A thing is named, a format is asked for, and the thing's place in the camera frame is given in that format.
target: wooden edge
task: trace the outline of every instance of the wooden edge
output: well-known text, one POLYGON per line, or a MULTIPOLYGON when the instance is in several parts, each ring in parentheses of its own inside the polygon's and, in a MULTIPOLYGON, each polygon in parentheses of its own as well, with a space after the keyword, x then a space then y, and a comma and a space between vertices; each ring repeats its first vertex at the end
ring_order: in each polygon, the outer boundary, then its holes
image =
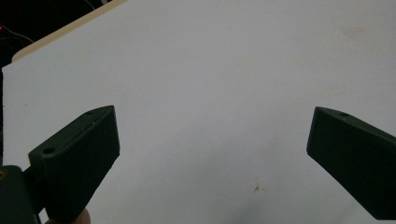
POLYGON ((96 10, 88 13, 87 15, 72 21, 71 23, 67 24, 66 26, 62 27, 61 29, 39 39, 38 41, 36 41, 35 43, 27 46, 24 49, 21 49, 20 51, 18 51, 13 57, 12 57, 12 62, 15 63, 17 60, 23 58, 24 56, 36 51, 37 49, 40 49, 46 45, 48 45, 48 43, 60 38, 63 35, 66 35, 67 33, 77 29, 79 26, 87 23, 88 21, 91 21, 93 19, 95 19, 96 17, 105 14, 106 12, 108 12, 110 9, 117 7, 119 5, 121 5, 122 3, 126 2, 127 0, 113 0, 99 8, 97 8, 96 10))

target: screw hole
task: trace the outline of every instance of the screw hole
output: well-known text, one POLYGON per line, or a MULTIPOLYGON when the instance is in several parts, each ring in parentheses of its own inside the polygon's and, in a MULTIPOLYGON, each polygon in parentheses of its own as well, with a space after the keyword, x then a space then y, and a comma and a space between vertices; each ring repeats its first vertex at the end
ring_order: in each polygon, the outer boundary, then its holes
POLYGON ((47 147, 46 149, 43 150, 43 153, 44 154, 51 154, 54 151, 55 151, 54 147, 47 147))

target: small mark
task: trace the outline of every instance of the small mark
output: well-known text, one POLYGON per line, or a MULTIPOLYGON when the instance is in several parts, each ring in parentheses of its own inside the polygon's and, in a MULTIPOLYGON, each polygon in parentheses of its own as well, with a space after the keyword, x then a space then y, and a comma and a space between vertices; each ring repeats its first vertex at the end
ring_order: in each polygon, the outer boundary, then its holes
POLYGON ((260 184, 259 184, 259 178, 256 178, 255 181, 256 181, 256 188, 255 188, 255 189, 253 190, 253 192, 251 192, 251 193, 255 193, 255 192, 259 192, 259 191, 264 191, 264 188, 262 188, 262 187, 260 186, 260 184))
POLYGON ((256 186, 256 188, 253 190, 253 192, 259 191, 260 190, 260 186, 256 186))
POLYGON ((349 37, 354 41, 359 41, 360 37, 366 35, 368 31, 360 27, 344 27, 341 29, 343 35, 349 37))

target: white surface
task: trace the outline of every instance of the white surface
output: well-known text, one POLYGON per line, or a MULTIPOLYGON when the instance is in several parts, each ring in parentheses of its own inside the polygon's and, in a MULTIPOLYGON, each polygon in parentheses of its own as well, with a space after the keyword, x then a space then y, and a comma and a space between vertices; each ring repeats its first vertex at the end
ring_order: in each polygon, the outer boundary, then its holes
POLYGON ((395 9, 129 1, 4 69, 5 164, 115 105, 121 156, 92 224, 387 223, 305 148, 317 105, 396 133, 395 9))

